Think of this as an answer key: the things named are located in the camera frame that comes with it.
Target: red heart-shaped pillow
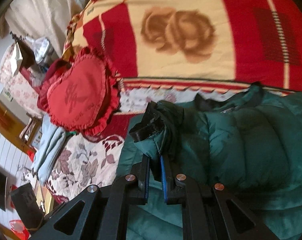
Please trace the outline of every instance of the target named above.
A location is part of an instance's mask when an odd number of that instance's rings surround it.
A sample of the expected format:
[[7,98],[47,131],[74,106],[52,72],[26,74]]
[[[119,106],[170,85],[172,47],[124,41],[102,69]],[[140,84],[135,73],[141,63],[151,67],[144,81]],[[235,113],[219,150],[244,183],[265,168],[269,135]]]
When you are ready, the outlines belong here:
[[85,47],[73,66],[48,89],[51,122],[69,131],[95,135],[119,104],[116,70],[95,48]]

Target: blanket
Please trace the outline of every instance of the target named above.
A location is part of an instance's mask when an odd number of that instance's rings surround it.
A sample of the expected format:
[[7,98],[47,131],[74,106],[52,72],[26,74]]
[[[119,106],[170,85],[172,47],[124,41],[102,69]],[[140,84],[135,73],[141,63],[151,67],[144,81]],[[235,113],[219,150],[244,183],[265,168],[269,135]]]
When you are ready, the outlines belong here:
[[302,13],[292,0],[91,0],[70,22],[63,58],[88,45],[123,78],[302,90]]
[[54,162],[60,153],[66,135],[64,128],[52,124],[49,115],[44,115],[40,147],[34,156],[31,166],[32,171],[37,174],[41,185],[44,185],[50,177]]

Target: light blue cloth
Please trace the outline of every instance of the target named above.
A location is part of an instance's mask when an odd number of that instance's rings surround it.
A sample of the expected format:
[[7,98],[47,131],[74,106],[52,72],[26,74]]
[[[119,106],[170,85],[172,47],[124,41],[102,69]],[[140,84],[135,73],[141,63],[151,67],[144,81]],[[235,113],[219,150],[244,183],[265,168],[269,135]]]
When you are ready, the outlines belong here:
[[49,115],[45,114],[42,121],[40,147],[31,166],[38,175],[41,185],[44,185],[51,175],[54,161],[63,146],[66,134],[64,128],[52,124]]

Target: white paper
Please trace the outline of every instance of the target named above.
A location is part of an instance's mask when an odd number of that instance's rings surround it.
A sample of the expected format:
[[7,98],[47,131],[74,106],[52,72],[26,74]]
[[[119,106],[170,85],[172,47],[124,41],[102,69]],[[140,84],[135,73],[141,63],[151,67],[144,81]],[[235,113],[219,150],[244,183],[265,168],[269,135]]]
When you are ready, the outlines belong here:
[[10,58],[12,76],[17,75],[17,73],[19,72],[21,63],[22,63],[21,51],[20,51],[18,43],[15,43],[13,52],[12,52],[12,56]]

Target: floral bedspread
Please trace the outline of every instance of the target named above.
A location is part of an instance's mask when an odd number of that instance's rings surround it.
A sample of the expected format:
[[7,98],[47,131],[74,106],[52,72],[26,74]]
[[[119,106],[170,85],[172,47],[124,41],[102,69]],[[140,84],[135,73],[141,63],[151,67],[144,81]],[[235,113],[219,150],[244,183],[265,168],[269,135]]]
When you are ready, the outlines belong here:
[[123,142],[124,138],[116,134],[96,143],[87,141],[81,134],[70,138],[47,182],[56,200],[70,200],[90,184],[99,187],[111,184]]

